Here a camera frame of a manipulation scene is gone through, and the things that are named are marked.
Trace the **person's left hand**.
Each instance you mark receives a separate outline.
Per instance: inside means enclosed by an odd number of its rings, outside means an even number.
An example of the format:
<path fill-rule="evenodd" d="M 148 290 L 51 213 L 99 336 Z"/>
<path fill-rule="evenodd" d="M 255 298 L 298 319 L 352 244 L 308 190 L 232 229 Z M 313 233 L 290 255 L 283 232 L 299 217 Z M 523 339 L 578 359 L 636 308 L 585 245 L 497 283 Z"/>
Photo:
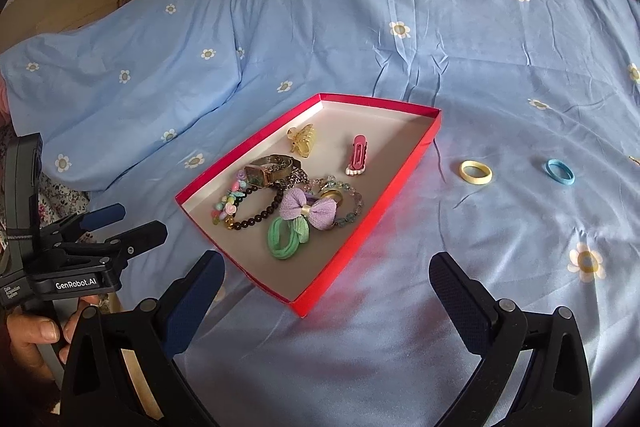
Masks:
<path fill-rule="evenodd" d="M 98 295 L 81 297 L 76 311 L 63 327 L 56 325 L 55 321 L 47 317 L 36 317 L 25 314 L 20 308 L 14 309 L 6 319 L 14 361 L 26 369 L 36 381 L 43 383 L 54 381 L 51 369 L 44 361 L 38 347 L 53 345 L 63 338 L 68 345 L 60 351 L 58 357 L 62 363 L 65 363 L 81 312 L 88 306 L 99 306 L 100 301 L 101 297 Z"/>

